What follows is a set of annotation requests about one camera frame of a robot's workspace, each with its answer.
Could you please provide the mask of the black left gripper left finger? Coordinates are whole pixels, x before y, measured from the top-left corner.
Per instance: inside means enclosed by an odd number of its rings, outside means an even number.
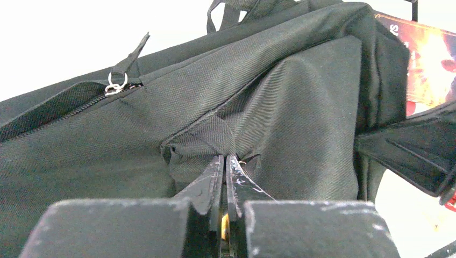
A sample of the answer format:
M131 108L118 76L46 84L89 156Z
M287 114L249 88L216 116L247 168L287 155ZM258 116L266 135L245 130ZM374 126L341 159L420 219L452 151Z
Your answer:
M224 157L216 155L197 179L172 198L191 204L184 257L220 257L223 178Z

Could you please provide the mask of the black fabric student bag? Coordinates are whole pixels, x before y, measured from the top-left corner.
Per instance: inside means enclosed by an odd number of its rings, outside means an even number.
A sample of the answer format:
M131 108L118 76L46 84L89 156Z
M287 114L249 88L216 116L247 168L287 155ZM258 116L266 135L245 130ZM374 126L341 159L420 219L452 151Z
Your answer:
M365 3L227 5L246 18L1 102L1 257L54 202L171 197L216 155L277 199L374 199L354 137L405 118L408 49Z

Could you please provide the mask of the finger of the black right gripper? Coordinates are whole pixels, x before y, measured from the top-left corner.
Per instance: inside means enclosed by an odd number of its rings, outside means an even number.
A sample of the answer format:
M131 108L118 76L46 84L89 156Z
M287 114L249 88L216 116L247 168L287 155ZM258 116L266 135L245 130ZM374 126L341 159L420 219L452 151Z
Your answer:
M355 149L432 197L455 192L455 114L408 119L360 135Z

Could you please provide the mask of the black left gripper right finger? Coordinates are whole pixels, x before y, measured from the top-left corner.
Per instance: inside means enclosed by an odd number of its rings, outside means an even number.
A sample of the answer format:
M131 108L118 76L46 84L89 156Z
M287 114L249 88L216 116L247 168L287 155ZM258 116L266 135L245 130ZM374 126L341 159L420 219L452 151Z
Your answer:
M274 198L244 172L234 155L226 157L226 189L230 255L247 257L243 205L249 200L273 200Z

